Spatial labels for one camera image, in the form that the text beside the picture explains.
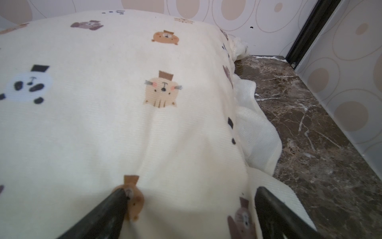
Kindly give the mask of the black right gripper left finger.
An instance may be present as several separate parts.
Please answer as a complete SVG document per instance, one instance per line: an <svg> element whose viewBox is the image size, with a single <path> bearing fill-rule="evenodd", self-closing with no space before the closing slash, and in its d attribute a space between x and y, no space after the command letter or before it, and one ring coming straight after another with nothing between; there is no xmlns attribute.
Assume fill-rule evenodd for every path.
<svg viewBox="0 0 382 239"><path fill-rule="evenodd" d="M114 191L59 238L118 239L127 202L128 197L123 189Z"/></svg>

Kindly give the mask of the cream animal print pillow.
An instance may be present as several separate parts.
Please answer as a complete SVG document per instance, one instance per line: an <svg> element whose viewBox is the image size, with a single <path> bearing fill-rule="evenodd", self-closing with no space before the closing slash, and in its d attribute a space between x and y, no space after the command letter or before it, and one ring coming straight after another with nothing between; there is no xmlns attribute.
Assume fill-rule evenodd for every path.
<svg viewBox="0 0 382 239"><path fill-rule="evenodd" d="M1 238L54 239L125 188L120 239L261 238L282 151L235 73L248 47L168 15L90 11L1 31Z"/></svg>

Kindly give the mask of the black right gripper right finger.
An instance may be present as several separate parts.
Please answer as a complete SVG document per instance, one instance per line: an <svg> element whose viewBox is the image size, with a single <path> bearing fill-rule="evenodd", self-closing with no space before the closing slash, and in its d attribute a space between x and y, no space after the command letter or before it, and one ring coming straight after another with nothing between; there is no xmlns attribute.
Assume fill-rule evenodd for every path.
<svg viewBox="0 0 382 239"><path fill-rule="evenodd" d="M264 239L324 239L266 187L259 187L255 207Z"/></svg>

